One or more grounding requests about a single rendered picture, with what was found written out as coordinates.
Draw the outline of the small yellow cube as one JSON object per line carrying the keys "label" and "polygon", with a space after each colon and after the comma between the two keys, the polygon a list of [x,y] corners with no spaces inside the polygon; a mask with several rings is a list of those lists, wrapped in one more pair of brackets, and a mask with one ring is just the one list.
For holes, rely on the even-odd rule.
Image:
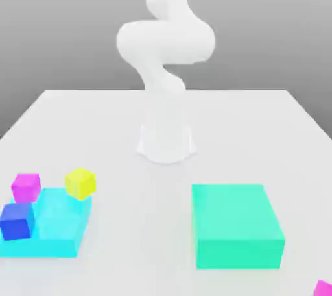
{"label": "small yellow cube", "polygon": [[84,168],[77,168],[65,176],[65,188],[71,197],[84,200],[96,192],[95,174]]}

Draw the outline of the small magenta cube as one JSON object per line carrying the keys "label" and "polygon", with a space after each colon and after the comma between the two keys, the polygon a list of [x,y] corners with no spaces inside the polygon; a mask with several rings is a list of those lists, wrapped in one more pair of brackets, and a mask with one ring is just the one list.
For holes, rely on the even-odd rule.
{"label": "small magenta cube", "polygon": [[332,284],[319,280],[315,286],[313,296],[332,296]]}
{"label": "small magenta cube", "polygon": [[11,185],[16,203],[36,202],[42,186],[37,173],[18,173]]}

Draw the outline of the small blue cube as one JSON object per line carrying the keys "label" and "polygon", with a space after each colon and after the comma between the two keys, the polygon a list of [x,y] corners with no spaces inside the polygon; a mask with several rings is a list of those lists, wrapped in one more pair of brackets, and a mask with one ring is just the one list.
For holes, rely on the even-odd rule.
{"label": "small blue cube", "polygon": [[8,203],[0,215],[0,229],[5,241],[32,236],[35,217],[32,203]]}

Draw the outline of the large turquoise green box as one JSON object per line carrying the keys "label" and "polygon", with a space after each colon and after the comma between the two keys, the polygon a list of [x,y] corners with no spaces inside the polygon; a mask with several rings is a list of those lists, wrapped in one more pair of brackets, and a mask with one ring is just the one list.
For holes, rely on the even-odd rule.
{"label": "large turquoise green box", "polygon": [[191,217],[199,269],[279,269],[285,236],[260,184],[194,184]]}

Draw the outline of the large cyan box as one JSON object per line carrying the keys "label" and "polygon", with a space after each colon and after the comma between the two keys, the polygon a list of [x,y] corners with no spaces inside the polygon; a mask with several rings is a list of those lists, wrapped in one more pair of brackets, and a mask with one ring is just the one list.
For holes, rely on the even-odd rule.
{"label": "large cyan box", "polygon": [[65,188],[44,188],[32,202],[35,227],[27,239],[5,241],[0,258],[75,258],[91,213],[92,198],[78,200]]}

